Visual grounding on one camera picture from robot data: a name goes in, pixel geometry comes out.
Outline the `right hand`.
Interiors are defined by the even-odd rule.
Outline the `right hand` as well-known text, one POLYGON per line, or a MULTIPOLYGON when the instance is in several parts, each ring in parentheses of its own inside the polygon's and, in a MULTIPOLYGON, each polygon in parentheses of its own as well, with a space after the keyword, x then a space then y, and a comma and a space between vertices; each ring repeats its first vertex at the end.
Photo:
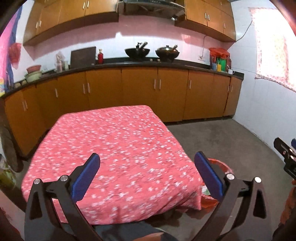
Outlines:
POLYGON ((280 217, 280 224, 273 233, 273 240, 295 240, 295 180, 285 202, 285 208, 280 217))

